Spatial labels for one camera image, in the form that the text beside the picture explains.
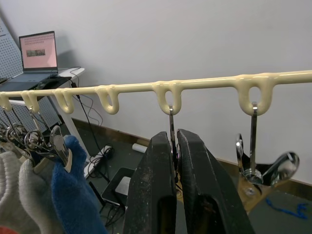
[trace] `blue fuzzy fabric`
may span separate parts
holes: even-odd
[[[65,138],[73,153],[70,173],[56,162],[52,177],[52,199],[66,234],[107,234],[98,212],[98,201],[83,175],[86,152],[74,136]]]

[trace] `power strip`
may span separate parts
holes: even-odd
[[[100,160],[95,160],[96,158],[103,157],[104,152],[111,148],[111,146],[105,146],[105,148],[101,149],[101,151],[94,157],[92,157],[92,161],[95,162],[89,162],[87,166],[83,169],[83,174],[85,178],[88,178],[89,175],[94,171],[95,166],[100,162]]]

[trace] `laptop screen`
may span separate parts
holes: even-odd
[[[54,32],[20,37],[19,44],[24,71],[57,69]]]

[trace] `laptop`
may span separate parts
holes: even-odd
[[[23,73],[0,85],[0,91],[34,89],[58,72],[54,31],[19,37]]]

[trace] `desk leg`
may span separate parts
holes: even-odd
[[[62,109],[60,108],[60,106],[58,104],[57,99],[55,98],[55,96],[49,96],[48,98],[49,98],[50,102],[53,104],[54,108],[57,110],[58,114],[60,114],[62,116],[70,134],[75,136],[78,139],[80,145],[86,151],[86,153],[87,153],[87,160],[86,161],[89,162],[90,161],[89,160],[90,159],[89,152],[87,151],[87,148],[85,147],[72,118],[70,117],[70,115],[68,115],[62,111]]]

